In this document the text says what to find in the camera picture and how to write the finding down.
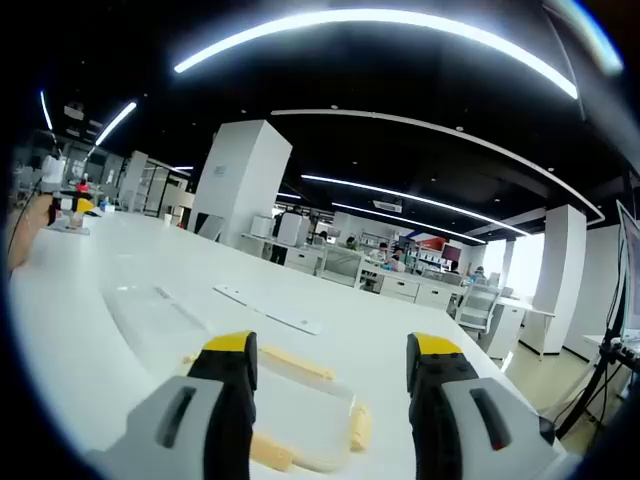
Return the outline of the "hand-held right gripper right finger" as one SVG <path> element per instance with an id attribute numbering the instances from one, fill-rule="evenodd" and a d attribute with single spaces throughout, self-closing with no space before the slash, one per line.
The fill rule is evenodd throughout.
<path id="1" fill-rule="evenodd" d="M 408 417 L 419 479 L 561 479 L 554 425 L 481 377 L 451 341 L 407 337 Z"/>

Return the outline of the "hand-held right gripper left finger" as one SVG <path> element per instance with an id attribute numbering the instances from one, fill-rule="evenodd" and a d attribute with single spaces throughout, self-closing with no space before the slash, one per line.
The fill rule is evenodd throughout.
<path id="1" fill-rule="evenodd" d="M 127 416 L 125 433 L 87 455 L 103 479 L 247 479 L 256 420 L 257 335 L 207 342 Z"/>

